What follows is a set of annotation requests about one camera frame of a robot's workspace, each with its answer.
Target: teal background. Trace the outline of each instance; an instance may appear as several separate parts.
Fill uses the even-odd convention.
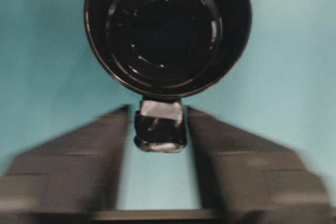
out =
[[[299,150],[336,205],[336,0],[251,0],[247,49],[218,85],[184,100]],[[88,45],[84,0],[0,0],[0,170],[14,154],[140,96],[113,81]],[[190,146],[125,153],[120,209],[199,207]]]

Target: glossy black surface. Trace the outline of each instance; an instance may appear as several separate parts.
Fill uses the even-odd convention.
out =
[[[248,39],[249,0],[86,0],[96,56],[143,95],[180,98],[223,77]]]

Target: blue wall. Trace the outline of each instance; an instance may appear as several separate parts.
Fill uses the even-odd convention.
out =
[[[184,103],[299,150],[336,204],[336,1],[251,1],[254,23],[241,61]],[[140,96],[93,57],[83,2],[0,0],[1,171],[21,150],[122,104],[138,106]],[[133,134],[119,207],[199,207],[190,149],[144,154]]]

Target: black cup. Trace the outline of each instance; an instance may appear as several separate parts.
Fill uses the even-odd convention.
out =
[[[180,99],[219,81],[248,40],[249,0],[86,0],[100,63],[127,88]]]

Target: circular opening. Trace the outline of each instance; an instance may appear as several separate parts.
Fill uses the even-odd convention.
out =
[[[219,81],[249,37],[249,0],[86,0],[93,51],[119,83],[176,99]]]
[[[122,71],[163,88],[206,70],[221,28],[213,0],[115,0],[106,26],[111,57]]]
[[[192,50],[195,15],[173,0],[152,0],[133,20],[134,46],[149,64],[175,65]]]

